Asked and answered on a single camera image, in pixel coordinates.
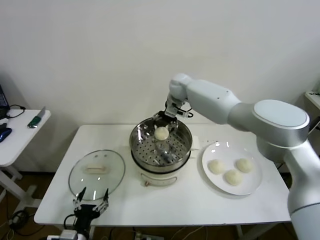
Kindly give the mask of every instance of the white wall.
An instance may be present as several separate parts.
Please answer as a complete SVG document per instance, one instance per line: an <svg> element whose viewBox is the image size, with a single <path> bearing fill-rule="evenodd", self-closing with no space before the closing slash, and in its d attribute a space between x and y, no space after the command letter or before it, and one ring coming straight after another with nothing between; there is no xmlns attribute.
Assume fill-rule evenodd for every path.
<svg viewBox="0 0 320 240"><path fill-rule="evenodd" d="M320 72L319 9L318 0L0 0L7 98L52 112L18 166L54 171L78 126L151 116L179 72L243 101L294 103Z"/></svg>

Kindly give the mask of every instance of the blue object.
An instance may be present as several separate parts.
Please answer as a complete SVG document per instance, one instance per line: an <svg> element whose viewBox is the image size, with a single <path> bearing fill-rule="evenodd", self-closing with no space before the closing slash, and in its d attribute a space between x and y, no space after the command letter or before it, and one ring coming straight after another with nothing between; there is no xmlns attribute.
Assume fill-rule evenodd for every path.
<svg viewBox="0 0 320 240"><path fill-rule="evenodd" d="M0 143L12 132L9 127L0 128Z"/></svg>

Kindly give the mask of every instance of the white table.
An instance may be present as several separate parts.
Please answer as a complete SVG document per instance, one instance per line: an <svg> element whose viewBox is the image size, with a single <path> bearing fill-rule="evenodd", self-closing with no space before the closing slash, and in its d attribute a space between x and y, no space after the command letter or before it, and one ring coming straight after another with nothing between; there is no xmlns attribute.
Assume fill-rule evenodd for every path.
<svg viewBox="0 0 320 240"><path fill-rule="evenodd" d="M290 221L289 190L274 163L258 152L253 134L226 125L191 124L188 127L192 135L199 137L201 147L216 140L232 140L250 150L260 160L263 171L263 181L256 192L234 196L218 190L204 175L200 154L186 163L184 174L176 183L145 187L130 154L129 136L134 125L84 125L76 133L34 220L38 224L61 225L65 217L73 213L74 196L68 186L72 167L90 152L110 149L122 155L126 172L109 197L109 208L92 221L93 226L212 226ZM257 227L242 239L253 239L272 226Z"/></svg>
<svg viewBox="0 0 320 240"><path fill-rule="evenodd" d="M21 112L22 110L20 109L12 109L8 112L8 115L16 116ZM0 170L0 185L20 200L15 212L25 207L37 208L41 201L40 199L32 198L32 194L36 190L35 185L30 186L25 192L14 182L15 179L21 179L22 175L11 166L51 115L50 111L46 110L38 127L28 128L27 124L39 112L40 110L25 110L22 115L10 118L7 127L11 128L12 132L3 142L0 142L0 168L5 167L12 174L12 178L9 178ZM0 201L5 194L5 191L0 194Z"/></svg>
<svg viewBox="0 0 320 240"><path fill-rule="evenodd" d="M305 97L310 100L313 105L315 105L320 110L320 95L315 91L306 91L304 93Z"/></svg>

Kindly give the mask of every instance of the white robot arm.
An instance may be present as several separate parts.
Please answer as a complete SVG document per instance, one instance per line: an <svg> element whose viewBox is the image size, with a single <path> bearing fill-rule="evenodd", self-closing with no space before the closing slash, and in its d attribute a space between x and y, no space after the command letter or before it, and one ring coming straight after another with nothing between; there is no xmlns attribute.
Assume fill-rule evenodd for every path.
<svg viewBox="0 0 320 240"><path fill-rule="evenodd" d="M254 133L263 156L284 161L293 180L288 210L296 234L301 240L320 238L320 160L308 141L310 118L305 111L277 100L243 103L227 88L182 73L170 81L169 90L168 117L188 102L216 124Z"/></svg>

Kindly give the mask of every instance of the glass lid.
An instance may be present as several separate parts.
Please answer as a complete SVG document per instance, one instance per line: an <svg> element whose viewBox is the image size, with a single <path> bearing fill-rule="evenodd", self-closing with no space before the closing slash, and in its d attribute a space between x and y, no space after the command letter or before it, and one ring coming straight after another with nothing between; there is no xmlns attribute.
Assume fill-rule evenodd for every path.
<svg viewBox="0 0 320 240"><path fill-rule="evenodd" d="M69 188L74 196L86 187L83 200L92 201L104 197L107 189L111 194L125 175L125 162L112 150L98 150L85 155L72 168Z"/></svg>

